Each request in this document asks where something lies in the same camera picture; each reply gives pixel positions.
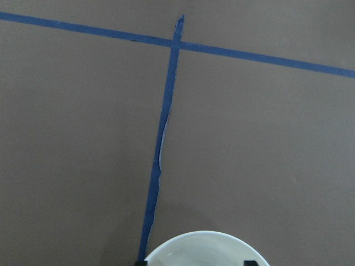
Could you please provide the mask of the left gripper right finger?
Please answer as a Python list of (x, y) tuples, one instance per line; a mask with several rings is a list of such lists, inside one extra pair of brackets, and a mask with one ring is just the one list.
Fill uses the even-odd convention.
[(255, 260), (244, 260), (244, 266), (257, 266), (257, 261), (255, 261)]

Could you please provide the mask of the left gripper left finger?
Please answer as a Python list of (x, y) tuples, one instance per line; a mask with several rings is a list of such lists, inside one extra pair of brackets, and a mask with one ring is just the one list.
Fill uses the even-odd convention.
[(135, 266), (147, 266), (147, 261), (145, 260), (137, 261), (135, 262)]

